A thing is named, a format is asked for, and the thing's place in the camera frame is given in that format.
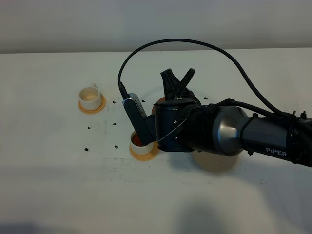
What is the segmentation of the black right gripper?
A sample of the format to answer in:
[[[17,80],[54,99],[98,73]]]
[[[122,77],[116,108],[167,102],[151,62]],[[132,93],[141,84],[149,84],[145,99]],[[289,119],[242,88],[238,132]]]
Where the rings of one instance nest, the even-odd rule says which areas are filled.
[[[154,116],[156,141],[158,148],[162,151],[193,151],[190,146],[187,146],[183,131],[186,129],[186,122],[190,114],[195,109],[202,107],[202,105],[192,98],[181,97],[194,74],[195,69],[190,68],[180,81],[171,69],[160,73],[163,81],[165,101],[154,104],[156,108]]]

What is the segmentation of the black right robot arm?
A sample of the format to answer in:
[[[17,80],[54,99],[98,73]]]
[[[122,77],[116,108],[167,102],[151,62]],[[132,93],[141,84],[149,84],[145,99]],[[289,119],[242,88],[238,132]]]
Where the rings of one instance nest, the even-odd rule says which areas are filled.
[[[154,105],[156,140],[166,152],[209,152],[235,156],[261,153],[295,164],[312,164],[312,121],[302,113],[277,115],[226,99],[202,105],[187,89],[195,71],[178,80],[161,73],[165,100]]]

